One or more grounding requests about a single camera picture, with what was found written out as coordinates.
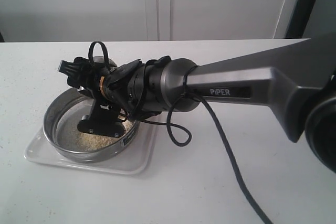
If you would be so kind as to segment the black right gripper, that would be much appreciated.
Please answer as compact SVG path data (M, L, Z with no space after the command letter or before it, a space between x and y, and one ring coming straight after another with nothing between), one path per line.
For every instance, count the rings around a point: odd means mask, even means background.
M72 62L62 60L58 67L58 72L68 76L69 86L93 99L89 114L78 122L77 129L81 133L119 138L125 133L122 123L127 120L127 113L106 98L102 87L104 78L117 65L111 59L105 62L102 56L91 59L93 62L83 57L76 57Z

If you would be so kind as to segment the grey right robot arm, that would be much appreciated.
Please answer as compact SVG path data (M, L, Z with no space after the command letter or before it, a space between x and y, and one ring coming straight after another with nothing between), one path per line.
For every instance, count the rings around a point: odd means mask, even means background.
M62 61L67 84L93 98L78 128L114 136L122 118L142 121L162 112L189 112L201 100L269 107L288 139L305 135L317 159L335 170L335 34L199 66L185 58L137 59L115 66L103 55Z

